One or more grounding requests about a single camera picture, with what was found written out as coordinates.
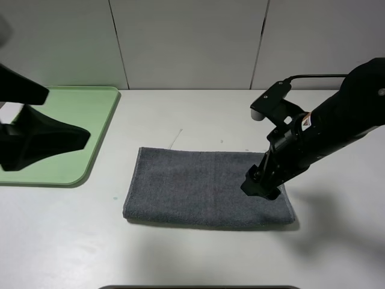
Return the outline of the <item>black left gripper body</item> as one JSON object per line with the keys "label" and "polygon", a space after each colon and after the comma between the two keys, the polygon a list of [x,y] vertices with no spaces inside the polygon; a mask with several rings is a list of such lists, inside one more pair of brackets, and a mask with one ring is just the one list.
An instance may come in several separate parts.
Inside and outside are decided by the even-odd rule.
{"label": "black left gripper body", "polygon": [[11,124],[1,123],[1,169],[6,172],[20,171],[32,163],[36,157],[32,153],[32,134],[36,118],[30,105],[24,105]]}

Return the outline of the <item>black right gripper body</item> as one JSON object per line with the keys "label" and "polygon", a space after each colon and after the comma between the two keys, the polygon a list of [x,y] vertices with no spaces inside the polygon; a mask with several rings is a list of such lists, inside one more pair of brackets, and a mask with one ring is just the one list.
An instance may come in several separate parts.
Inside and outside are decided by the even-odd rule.
{"label": "black right gripper body", "polygon": [[253,113],[258,121],[267,118],[275,128],[269,133],[269,149],[258,165],[253,165],[241,185],[248,196],[274,200],[279,186],[305,172],[322,158],[322,117],[318,113],[300,113],[286,123],[287,114],[272,116]]}

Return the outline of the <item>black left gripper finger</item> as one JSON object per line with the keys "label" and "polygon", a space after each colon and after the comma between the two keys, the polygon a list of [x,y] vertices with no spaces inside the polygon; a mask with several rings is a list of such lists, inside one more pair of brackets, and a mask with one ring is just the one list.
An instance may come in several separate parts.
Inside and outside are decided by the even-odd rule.
{"label": "black left gripper finger", "polygon": [[34,115],[36,124],[32,134],[31,150],[36,162],[85,148],[90,138],[90,132],[86,129],[59,122],[39,111]]}

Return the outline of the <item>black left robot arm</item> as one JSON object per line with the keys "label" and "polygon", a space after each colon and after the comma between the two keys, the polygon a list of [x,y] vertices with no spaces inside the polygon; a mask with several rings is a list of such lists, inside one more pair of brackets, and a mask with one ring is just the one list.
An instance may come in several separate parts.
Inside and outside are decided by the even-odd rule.
{"label": "black left robot arm", "polygon": [[20,171],[45,158],[85,148],[91,134],[59,122],[36,109],[49,90],[1,65],[1,101],[22,104],[11,124],[1,123],[1,168]]}

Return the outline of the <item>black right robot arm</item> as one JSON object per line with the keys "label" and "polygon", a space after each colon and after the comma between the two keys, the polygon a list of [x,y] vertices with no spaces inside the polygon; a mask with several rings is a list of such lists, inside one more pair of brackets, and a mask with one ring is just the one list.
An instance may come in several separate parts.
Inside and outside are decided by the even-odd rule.
{"label": "black right robot arm", "polygon": [[339,90],[310,112],[285,99],[301,77],[277,81],[250,105],[253,120],[267,118],[275,128],[262,161],[245,174],[241,190],[248,196],[277,199],[282,184],[384,125],[383,58],[341,74]]}

